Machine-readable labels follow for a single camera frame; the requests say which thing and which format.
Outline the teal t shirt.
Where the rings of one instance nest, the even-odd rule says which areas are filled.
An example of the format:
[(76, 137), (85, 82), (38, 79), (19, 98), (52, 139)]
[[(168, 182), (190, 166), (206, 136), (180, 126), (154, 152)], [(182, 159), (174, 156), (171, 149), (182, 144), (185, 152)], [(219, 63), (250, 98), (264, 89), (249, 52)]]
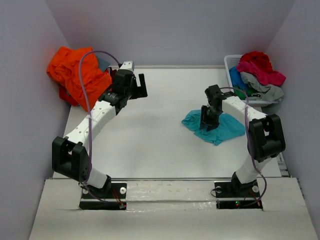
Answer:
[(246, 133), (244, 125), (229, 114), (223, 113), (218, 121), (219, 126), (216, 129), (207, 131), (206, 126), (200, 129), (201, 110), (196, 109), (191, 110), (181, 123), (188, 130), (192, 131), (195, 136), (215, 146), (224, 141), (243, 136)]

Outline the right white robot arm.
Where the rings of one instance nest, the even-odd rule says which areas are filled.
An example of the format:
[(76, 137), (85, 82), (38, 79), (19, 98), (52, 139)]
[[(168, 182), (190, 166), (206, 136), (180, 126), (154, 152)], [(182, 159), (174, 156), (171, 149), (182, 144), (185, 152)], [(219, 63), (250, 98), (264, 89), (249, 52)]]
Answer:
[(215, 130), (222, 114), (228, 114), (245, 127), (248, 156), (233, 173), (230, 182), (215, 187), (219, 198), (240, 198), (257, 183), (263, 167), (286, 148), (281, 119), (276, 114), (267, 115), (243, 102), (234, 92), (222, 92), (216, 84), (204, 91), (208, 103), (201, 107), (200, 129)]

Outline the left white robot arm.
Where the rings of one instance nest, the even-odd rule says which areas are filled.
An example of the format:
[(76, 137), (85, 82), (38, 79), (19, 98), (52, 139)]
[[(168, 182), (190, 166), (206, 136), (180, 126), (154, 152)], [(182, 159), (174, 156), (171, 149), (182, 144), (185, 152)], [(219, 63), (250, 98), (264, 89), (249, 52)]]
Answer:
[(119, 69), (112, 84), (99, 96), (87, 116), (65, 137), (52, 142), (52, 169), (78, 182), (96, 198), (110, 194), (112, 179), (92, 164), (93, 141), (129, 100), (148, 96), (145, 75)]

